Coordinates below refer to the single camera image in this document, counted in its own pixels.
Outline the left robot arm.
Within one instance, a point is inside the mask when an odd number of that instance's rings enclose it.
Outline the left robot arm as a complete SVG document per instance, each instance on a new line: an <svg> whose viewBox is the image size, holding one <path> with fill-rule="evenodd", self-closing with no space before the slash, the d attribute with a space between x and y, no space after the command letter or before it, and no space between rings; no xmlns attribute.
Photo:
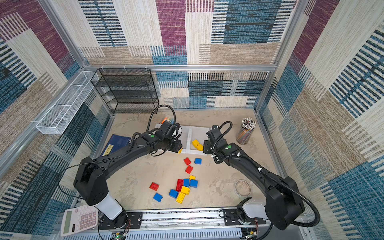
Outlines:
<svg viewBox="0 0 384 240"><path fill-rule="evenodd" d="M84 158L77 170L75 189L87 205L103 213L115 229L127 226L128 215L122 205L111 196L107 180L138 158L146 155L156 157L158 150L178 153L183 147L180 140L183 131L179 123L164 122L155 129L147 126L145 132L134 133L131 142L116 152L96 159Z"/></svg>

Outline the tall red lego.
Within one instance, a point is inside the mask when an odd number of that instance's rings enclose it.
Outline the tall red lego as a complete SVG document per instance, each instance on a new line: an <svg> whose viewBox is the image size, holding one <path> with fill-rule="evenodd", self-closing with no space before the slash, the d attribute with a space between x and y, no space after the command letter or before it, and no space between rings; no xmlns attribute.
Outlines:
<svg viewBox="0 0 384 240"><path fill-rule="evenodd" d="M182 191L183 187L184 187L184 180L178 179L176 191L180 193Z"/></svg>

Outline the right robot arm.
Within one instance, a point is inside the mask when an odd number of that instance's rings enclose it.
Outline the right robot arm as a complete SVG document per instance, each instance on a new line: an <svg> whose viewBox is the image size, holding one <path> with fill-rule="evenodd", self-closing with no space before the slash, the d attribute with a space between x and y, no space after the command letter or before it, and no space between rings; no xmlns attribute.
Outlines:
<svg viewBox="0 0 384 240"><path fill-rule="evenodd" d="M291 224L306 228L316 226L321 220L320 212L300 193L292 178L282 178L270 172L249 157L237 144L227 143L225 135L232 126L231 121L225 121L220 126L213 125L206 133L208 139L204 141L204 153L211 154L215 164L225 163L238 170L263 191L267 219L278 229L285 230ZM297 222L296 219L305 211L305 205L312 209L314 219L308 223Z"/></svg>

